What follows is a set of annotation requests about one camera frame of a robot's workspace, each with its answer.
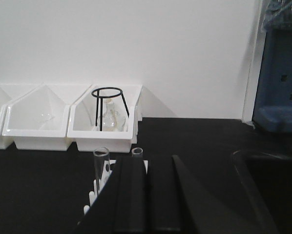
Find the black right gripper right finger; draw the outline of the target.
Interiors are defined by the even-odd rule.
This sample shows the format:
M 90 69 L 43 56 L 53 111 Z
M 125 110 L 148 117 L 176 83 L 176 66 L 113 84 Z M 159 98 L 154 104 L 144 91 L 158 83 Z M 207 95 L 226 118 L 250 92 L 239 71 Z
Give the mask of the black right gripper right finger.
M 248 220 L 229 204 L 212 194 L 182 160 L 172 156 L 177 185 L 188 214 L 186 227 L 195 234 L 277 234 L 279 231 L 243 161 L 234 164 L 234 171 L 246 200 L 243 211 L 254 220 Z

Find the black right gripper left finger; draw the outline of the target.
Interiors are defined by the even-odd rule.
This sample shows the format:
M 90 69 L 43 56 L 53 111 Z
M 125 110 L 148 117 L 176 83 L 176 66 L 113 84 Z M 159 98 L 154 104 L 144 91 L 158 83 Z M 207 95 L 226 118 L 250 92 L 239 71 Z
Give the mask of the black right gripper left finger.
M 146 168 L 140 157 L 122 161 L 113 231 L 146 231 Z

